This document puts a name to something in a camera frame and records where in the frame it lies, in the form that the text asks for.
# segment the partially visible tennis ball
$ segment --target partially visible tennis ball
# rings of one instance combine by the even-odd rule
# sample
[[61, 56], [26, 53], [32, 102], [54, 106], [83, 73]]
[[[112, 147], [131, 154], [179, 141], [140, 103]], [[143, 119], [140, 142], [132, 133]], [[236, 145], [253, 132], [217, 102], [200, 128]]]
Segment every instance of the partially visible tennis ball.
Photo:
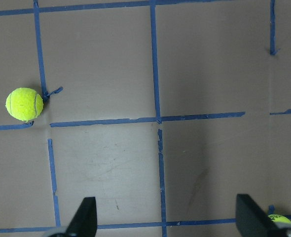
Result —
[[268, 216], [273, 222], [282, 222], [291, 224], [291, 220], [289, 220], [287, 217], [277, 214], [271, 214]]
[[18, 88], [8, 95], [5, 107], [14, 118], [28, 122], [40, 115], [43, 101], [35, 90]]

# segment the floor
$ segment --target floor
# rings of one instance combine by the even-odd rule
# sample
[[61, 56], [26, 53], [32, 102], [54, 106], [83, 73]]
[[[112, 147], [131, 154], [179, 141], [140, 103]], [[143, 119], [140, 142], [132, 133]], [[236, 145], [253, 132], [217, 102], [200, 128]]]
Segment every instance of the floor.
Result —
[[0, 237], [88, 196], [97, 237], [238, 237], [237, 193], [291, 218], [291, 0], [34, 2], [0, 1]]

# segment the tennis ball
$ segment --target tennis ball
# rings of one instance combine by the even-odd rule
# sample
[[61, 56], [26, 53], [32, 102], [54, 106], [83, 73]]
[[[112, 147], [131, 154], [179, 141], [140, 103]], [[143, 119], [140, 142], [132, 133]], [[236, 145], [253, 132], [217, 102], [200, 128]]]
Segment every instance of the tennis ball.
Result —
[[40, 115], [43, 101], [35, 90], [18, 88], [8, 95], [5, 107], [14, 118], [28, 122]]
[[268, 216], [273, 222], [282, 222], [291, 224], [291, 220], [289, 220], [287, 217], [277, 214], [271, 214]]

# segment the scuff mark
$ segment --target scuff mark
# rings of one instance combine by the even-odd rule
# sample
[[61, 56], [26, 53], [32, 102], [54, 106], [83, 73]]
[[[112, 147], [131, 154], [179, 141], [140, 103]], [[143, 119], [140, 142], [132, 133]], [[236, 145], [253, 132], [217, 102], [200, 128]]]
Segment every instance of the scuff mark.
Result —
[[191, 208], [191, 206], [193, 205], [194, 201], [195, 201], [195, 197], [196, 197], [196, 194], [198, 193], [198, 191], [200, 190], [200, 188], [202, 187], [203, 183], [204, 183], [204, 180], [205, 178], [207, 177], [207, 175], [209, 174], [209, 168], [206, 168], [204, 169], [203, 172], [201, 172], [197, 178], [196, 178], [196, 181], [194, 183], [194, 187], [191, 191], [191, 196], [190, 196], [190, 200], [189, 200], [189, 203], [188, 203], [188, 209], [187, 209], [187, 212], [189, 211], [189, 209]]
[[118, 203], [117, 203], [117, 200], [116, 199], [115, 199], [115, 202], [116, 202], [117, 210], [119, 211], [119, 206], [118, 206]]

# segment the gray floor surface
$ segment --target gray floor surface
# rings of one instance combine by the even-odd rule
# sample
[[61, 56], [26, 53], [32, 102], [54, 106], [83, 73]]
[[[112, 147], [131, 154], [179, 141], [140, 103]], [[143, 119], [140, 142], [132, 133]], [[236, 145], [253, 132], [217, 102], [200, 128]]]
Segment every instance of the gray floor surface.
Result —
[[[39, 7], [95, 3], [105, 1], [39, 0]], [[16, 9], [31, 12], [0, 13], [0, 125], [22, 124], [5, 109], [11, 91], [41, 93], [33, 1], [0, 1], [0, 11]], [[226, 223], [235, 217], [237, 193], [291, 215], [291, 113], [270, 115], [291, 109], [291, 0], [276, 0], [275, 56], [269, 0], [161, 4], [155, 11], [161, 118], [211, 119], [155, 121], [149, 3], [40, 12], [47, 89], [64, 89], [33, 126], [0, 130], [0, 237], [39, 237], [41, 228], [57, 225], [48, 139], [62, 226], [84, 197], [95, 196], [99, 225], [115, 225], [97, 237], [161, 237], [161, 226], [129, 228], [163, 221], [159, 129], [168, 237], [240, 236]], [[237, 112], [245, 113], [212, 118]], [[123, 118], [153, 120], [111, 124]], [[206, 223], [171, 224], [182, 221]]]

